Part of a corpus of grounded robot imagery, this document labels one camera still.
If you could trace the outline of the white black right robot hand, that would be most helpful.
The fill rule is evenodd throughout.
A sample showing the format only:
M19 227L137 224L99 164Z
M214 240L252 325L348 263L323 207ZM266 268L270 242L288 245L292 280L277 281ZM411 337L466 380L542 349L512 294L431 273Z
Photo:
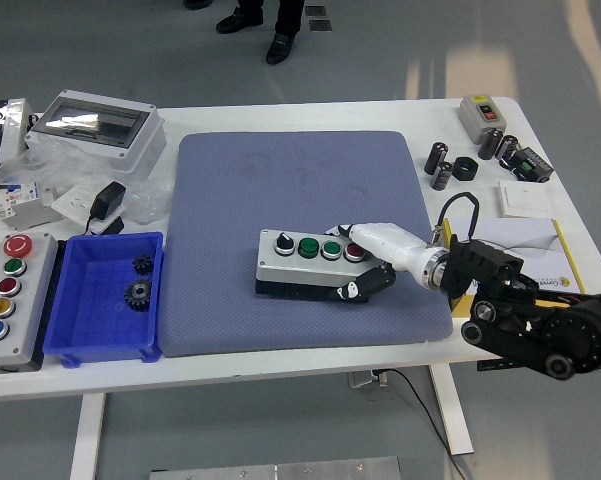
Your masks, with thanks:
M346 237L372 256L383 261L347 284L330 289L327 300L366 301L390 287L396 271L409 272L422 287L438 290L444 272L446 252L434 247L393 223L338 225L327 235Z

